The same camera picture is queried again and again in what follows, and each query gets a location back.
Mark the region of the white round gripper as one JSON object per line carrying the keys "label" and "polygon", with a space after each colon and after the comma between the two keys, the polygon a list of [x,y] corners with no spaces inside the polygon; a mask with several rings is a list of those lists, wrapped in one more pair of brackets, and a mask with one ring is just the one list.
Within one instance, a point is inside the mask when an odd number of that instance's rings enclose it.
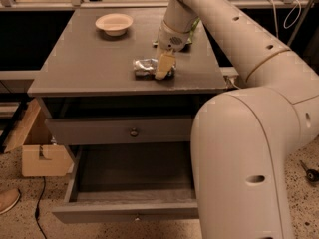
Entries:
{"label": "white round gripper", "polygon": [[158,32],[156,80],[162,80],[175,64],[175,55],[184,48],[190,32],[179,32],[162,21]]}

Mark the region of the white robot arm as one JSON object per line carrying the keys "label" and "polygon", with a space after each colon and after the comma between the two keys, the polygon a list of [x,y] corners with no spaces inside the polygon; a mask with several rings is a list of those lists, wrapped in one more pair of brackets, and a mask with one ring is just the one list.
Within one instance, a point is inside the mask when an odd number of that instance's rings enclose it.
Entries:
{"label": "white robot arm", "polygon": [[319,77],[228,0],[170,0],[159,28],[158,79],[196,19],[245,83],[206,102],[192,124],[202,238],[294,239],[284,164],[319,133]]}

